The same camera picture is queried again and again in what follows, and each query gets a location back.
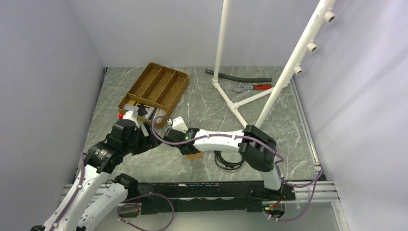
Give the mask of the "woven brown organizer tray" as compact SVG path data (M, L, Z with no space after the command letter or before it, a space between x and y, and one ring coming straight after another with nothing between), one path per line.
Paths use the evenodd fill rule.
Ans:
M189 84L185 72L150 62L118 105L119 113L127 112L123 106L129 100L165 110L169 118ZM137 116L139 121L149 121Z

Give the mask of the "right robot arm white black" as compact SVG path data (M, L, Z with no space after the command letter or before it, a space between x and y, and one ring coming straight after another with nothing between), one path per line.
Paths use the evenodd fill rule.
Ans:
M276 200L283 195L282 180L275 166L276 141L253 125L236 131L207 131L190 128L186 132L169 128L161 142L177 147L183 155L206 151L239 153L244 161L260 172L266 196Z

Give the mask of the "white card stack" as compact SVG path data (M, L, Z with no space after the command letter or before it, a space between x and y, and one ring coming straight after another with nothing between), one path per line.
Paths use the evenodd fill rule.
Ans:
M126 111L134 111L133 115L137 113L138 116L141 116L148 120L154 119L158 116L165 115L165 110L162 110L160 108L156 108L153 106L149 106L146 104L138 103L133 100L129 100L128 103L126 103L123 106L123 109Z

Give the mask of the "orange card holder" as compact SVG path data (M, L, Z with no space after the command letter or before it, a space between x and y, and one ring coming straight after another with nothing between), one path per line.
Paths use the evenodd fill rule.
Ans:
M203 156L203 152L198 152L198 153L194 153L194 154L188 154L186 155L187 159L199 159Z

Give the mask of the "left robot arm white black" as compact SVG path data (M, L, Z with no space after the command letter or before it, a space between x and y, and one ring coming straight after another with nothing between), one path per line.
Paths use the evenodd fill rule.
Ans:
M117 120L105 139L80 156L80 169L65 198L42 225L33 231L92 231L119 203L132 202L139 195L139 183L133 177L120 174L101 197L92 198L127 154L141 154L160 144L152 125L124 117Z

